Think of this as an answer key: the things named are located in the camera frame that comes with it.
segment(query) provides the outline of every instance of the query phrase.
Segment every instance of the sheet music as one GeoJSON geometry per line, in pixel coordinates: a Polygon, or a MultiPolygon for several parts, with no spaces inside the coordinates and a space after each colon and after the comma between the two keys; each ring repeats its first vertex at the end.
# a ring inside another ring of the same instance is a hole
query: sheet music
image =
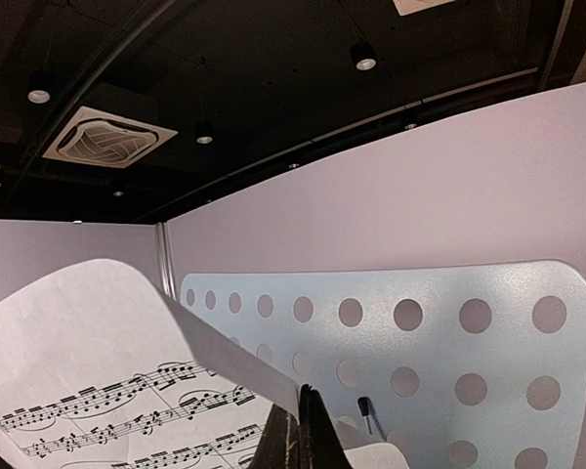
{"type": "Polygon", "coordinates": [[[248,379],[296,408],[270,370],[132,268],[72,266],[0,303],[0,454],[18,469],[244,468],[271,408],[248,379]]]}

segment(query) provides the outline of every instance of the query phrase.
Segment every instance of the ceiling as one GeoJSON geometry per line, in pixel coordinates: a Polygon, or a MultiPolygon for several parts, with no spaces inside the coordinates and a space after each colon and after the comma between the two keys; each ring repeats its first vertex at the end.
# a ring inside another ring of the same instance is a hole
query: ceiling
{"type": "Polygon", "coordinates": [[[565,86],[585,50],[586,0],[404,17],[392,0],[0,0],[0,218],[165,221],[407,124],[565,86]],[[350,57],[360,39],[369,71],[350,57]],[[57,88],[35,105],[44,66],[57,88]],[[154,105],[149,123],[178,135],[126,169],[43,158],[91,103],[154,105]],[[195,141],[204,117],[210,145],[195,141]]]}

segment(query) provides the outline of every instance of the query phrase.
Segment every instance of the round dot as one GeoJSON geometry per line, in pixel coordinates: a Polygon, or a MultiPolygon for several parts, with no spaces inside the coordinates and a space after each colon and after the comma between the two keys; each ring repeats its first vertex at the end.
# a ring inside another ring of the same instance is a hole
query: round dot
{"type": "Polygon", "coordinates": [[[464,374],[458,378],[454,386],[456,398],[464,405],[478,405],[486,397],[488,388],[486,381],[478,374],[464,374]]]}
{"type": "Polygon", "coordinates": [[[349,388],[355,388],[360,381],[358,364],[351,360],[343,360],[336,369],[339,381],[349,388]]]}
{"type": "Polygon", "coordinates": [[[241,311],[241,297],[238,293],[234,292],[228,299],[228,307],[231,313],[238,313],[241,311]]]}
{"type": "Polygon", "coordinates": [[[405,456],[412,454],[414,450],[414,437],[400,430],[390,432],[387,435],[387,442],[398,447],[405,456]]]}
{"type": "Polygon", "coordinates": [[[469,300],[460,308],[460,324],[472,334],[480,334],[487,330],[491,320],[490,308],[482,300],[469,300]]]}
{"type": "Polygon", "coordinates": [[[353,420],[348,415],[341,415],[338,418],[339,422],[345,423],[346,425],[350,425],[351,427],[357,428],[356,421],[353,420]]]}
{"type": "Polygon", "coordinates": [[[299,322],[308,322],[313,317],[313,302],[306,296],[300,296],[293,304],[293,315],[299,322]]]}
{"type": "Polygon", "coordinates": [[[403,300],[395,306],[393,319],[401,330],[414,330],[421,325],[423,311],[421,311],[421,306],[416,301],[403,300]]]}
{"type": "Polygon", "coordinates": [[[409,398],[419,389],[419,376],[411,368],[398,368],[391,376],[391,387],[398,396],[409,398]]]}
{"type": "Polygon", "coordinates": [[[524,449],[515,459],[516,469],[545,469],[546,467],[547,454],[539,448],[524,449]]]}
{"type": "Polygon", "coordinates": [[[558,332],[566,321],[566,306],[555,296],[546,296],[534,305],[531,318],[538,330],[545,334],[558,332]]]}
{"type": "Polygon", "coordinates": [[[541,376],[527,386],[527,402],[536,410],[547,410],[560,399],[560,383],[551,376],[541,376]]]}
{"type": "Polygon", "coordinates": [[[217,303],[217,298],[215,297],[215,292],[213,290],[208,290],[206,292],[206,308],[212,310],[215,308],[215,304],[217,303]]]}
{"type": "Polygon", "coordinates": [[[293,356],[293,369],[300,376],[308,377],[313,373],[314,363],[309,354],[298,352],[293,356]]]}
{"type": "Polygon", "coordinates": [[[195,292],[190,288],[187,290],[187,304],[193,306],[195,304],[195,292]]]}
{"type": "Polygon", "coordinates": [[[451,467],[466,469],[478,460],[478,449],[469,442],[454,442],[447,451],[447,458],[451,467]]]}
{"type": "Polygon", "coordinates": [[[272,349],[267,344],[261,344],[256,350],[256,356],[265,363],[271,363],[273,358],[272,349]]]}
{"type": "Polygon", "coordinates": [[[273,299],[270,295],[263,295],[258,299],[258,312],[263,318],[268,318],[273,313],[273,299]]]}
{"type": "Polygon", "coordinates": [[[354,298],[348,298],[339,306],[339,319],[347,327],[356,327],[362,321],[362,307],[354,298]]]}

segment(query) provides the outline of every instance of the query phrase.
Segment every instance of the printed music notation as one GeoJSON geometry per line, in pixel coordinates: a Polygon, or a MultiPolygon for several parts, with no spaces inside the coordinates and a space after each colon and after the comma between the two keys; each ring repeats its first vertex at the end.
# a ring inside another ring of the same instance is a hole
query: printed music notation
{"type": "Polygon", "coordinates": [[[233,390],[226,393],[203,392],[199,397],[192,397],[180,402],[176,407],[170,407],[166,410],[155,410],[148,415],[142,414],[127,422],[116,425],[108,424],[105,428],[96,427],[91,429],[89,433],[83,435],[71,433],[67,437],[61,437],[51,442],[40,439],[39,443],[22,448],[21,451],[31,457],[38,456],[44,458],[57,451],[73,452],[76,449],[91,445],[105,445],[111,440],[118,440],[121,437],[136,432],[150,435],[154,428],[166,423],[184,418],[191,420],[199,413],[224,405],[244,405],[255,398],[256,395],[243,386],[236,386],[233,390]]]}
{"type": "Polygon", "coordinates": [[[197,362],[164,363],[155,371],[137,374],[100,390],[91,387],[80,391],[78,396],[69,396],[57,403],[29,409],[19,408],[0,418],[0,427],[4,432],[9,432],[58,417],[79,419],[99,415],[132,401],[145,389],[164,391],[175,384],[193,379],[200,373],[207,373],[209,376],[217,374],[197,362]]]}
{"type": "Polygon", "coordinates": [[[111,464],[112,469],[159,469],[191,460],[199,459],[203,456],[217,455],[234,452],[237,447],[258,440],[263,433],[263,428],[258,425],[250,425],[239,428],[235,433],[225,435],[215,439],[215,441],[198,445],[191,448],[176,449],[172,452],[162,451],[152,454],[150,457],[138,459],[132,463],[123,462],[111,464]]]}

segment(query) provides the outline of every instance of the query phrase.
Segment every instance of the wall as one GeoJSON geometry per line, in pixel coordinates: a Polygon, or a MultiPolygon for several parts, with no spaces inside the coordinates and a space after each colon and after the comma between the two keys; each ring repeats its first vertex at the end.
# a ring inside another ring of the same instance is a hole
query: wall
{"type": "MultiPolygon", "coordinates": [[[[560,259],[586,278],[586,84],[351,149],[169,223],[175,275],[560,259]]],[[[586,468],[586,418],[575,459],[586,468]]]]}
{"type": "Polygon", "coordinates": [[[63,267],[116,259],[160,285],[151,226],[0,221],[0,300],[63,267]]]}

